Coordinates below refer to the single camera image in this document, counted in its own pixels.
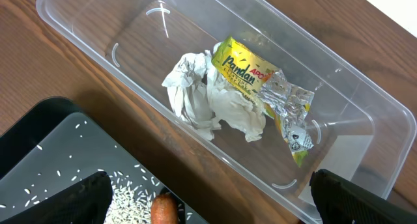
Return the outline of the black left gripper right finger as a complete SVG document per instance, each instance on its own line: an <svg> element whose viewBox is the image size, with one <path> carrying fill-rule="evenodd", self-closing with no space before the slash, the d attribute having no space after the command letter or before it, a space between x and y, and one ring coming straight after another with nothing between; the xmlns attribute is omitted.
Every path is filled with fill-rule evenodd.
<svg viewBox="0 0 417 224"><path fill-rule="evenodd" d="M324 224L416 224L416 215L329 170L314 172L309 186Z"/></svg>

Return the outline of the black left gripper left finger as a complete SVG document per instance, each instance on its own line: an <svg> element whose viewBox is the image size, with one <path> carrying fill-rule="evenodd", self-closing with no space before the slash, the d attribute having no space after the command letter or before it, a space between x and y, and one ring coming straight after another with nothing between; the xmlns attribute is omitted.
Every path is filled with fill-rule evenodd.
<svg viewBox="0 0 417 224"><path fill-rule="evenodd" d="M105 172L96 172L1 224L103 224L113 188Z"/></svg>

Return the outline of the white tissue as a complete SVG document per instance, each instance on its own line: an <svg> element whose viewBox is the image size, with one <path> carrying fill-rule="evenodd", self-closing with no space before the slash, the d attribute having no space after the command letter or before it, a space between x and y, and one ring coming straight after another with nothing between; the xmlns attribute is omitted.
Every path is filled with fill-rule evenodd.
<svg viewBox="0 0 417 224"><path fill-rule="evenodd" d="M266 118L261 109L247 100L224 76L217 71L211 60L220 43L206 50L207 98L216 121L224 120L230 127L245 134L247 142L262 138Z"/></svg>
<svg viewBox="0 0 417 224"><path fill-rule="evenodd" d="M207 84L203 82L211 58L209 50L185 53L162 82L174 114L209 141L214 139L213 131L221 128L209 106Z"/></svg>

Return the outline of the green snack wrapper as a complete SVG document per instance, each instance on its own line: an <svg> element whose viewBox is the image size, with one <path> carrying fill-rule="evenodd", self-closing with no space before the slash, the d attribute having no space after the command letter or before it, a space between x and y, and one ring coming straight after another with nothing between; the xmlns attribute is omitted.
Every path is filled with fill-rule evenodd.
<svg viewBox="0 0 417 224"><path fill-rule="evenodd" d="M228 36L214 48L212 64L244 97L272 118L298 166L314 144L306 121L314 92L289 83L283 71Z"/></svg>

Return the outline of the orange carrot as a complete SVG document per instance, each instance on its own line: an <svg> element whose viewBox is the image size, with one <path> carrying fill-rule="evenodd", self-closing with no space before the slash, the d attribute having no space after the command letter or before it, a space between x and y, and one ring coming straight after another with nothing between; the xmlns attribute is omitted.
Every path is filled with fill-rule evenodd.
<svg viewBox="0 0 417 224"><path fill-rule="evenodd" d="M177 204L169 194L158 195L151 206L152 224L179 224Z"/></svg>

